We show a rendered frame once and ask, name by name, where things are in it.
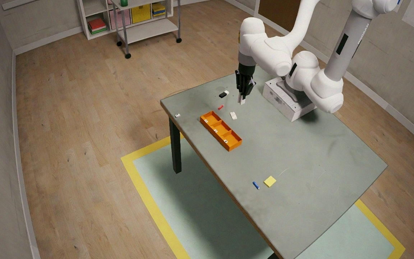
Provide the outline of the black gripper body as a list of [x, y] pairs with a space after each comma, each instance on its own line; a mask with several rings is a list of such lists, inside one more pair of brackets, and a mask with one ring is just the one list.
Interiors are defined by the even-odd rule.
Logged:
[[243, 74], [243, 77], [246, 76], [246, 82], [249, 82], [251, 80], [251, 77], [253, 79], [253, 74], [255, 72], [255, 65], [245, 66], [239, 63], [238, 70], [241, 74]]

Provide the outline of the orange three-compartment tray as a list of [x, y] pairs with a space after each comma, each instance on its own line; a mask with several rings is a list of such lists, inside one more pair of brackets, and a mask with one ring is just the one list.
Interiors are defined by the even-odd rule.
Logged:
[[200, 116], [200, 122], [228, 151], [242, 144], [243, 140], [213, 110]]

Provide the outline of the black and white eraser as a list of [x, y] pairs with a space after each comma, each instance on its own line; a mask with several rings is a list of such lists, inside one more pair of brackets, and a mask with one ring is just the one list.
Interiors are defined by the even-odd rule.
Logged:
[[228, 91], [225, 91], [225, 92], [223, 92], [223, 93], [221, 93], [220, 95], [219, 95], [219, 97], [220, 98], [223, 98], [223, 97], [225, 97], [226, 95], [228, 95], [229, 94], [229, 92]]

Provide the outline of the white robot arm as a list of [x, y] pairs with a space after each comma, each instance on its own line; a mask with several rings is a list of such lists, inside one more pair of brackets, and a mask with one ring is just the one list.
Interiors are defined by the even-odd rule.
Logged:
[[258, 64], [270, 75], [282, 77], [283, 81], [276, 85], [294, 102], [308, 96], [317, 108], [332, 114], [343, 105], [342, 77], [370, 22], [379, 14], [390, 13], [398, 0], [352, 0], [351, 13], [324, 69], [320, 69], [317, 57], [310, 51], [301, 51], [291, 60], [319, 1], [301, 1], [294, 28], [284, 37], [268, 38], [262, 20], [244, 19], [239, 31], [238, 61], [245, 66]]

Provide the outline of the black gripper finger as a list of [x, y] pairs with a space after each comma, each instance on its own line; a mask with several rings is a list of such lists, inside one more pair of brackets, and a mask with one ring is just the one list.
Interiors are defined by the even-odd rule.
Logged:
[[246, 76], [243, 77], [243, 91], [240, 94], [240, 105], [245, 103], [246, 96], [251, 93], [255, 84], [256, 82], [253, 81], [252, 77], [249, 82], [246, 82]]
[[243, 90], [243, 74], [240, 74], [238, 69], [235, 70], [236, 73], [236, 87], [239, 90], [239, 97], [238, 97], [238, 103], [240, 103], [240, 94], [242, 93]]

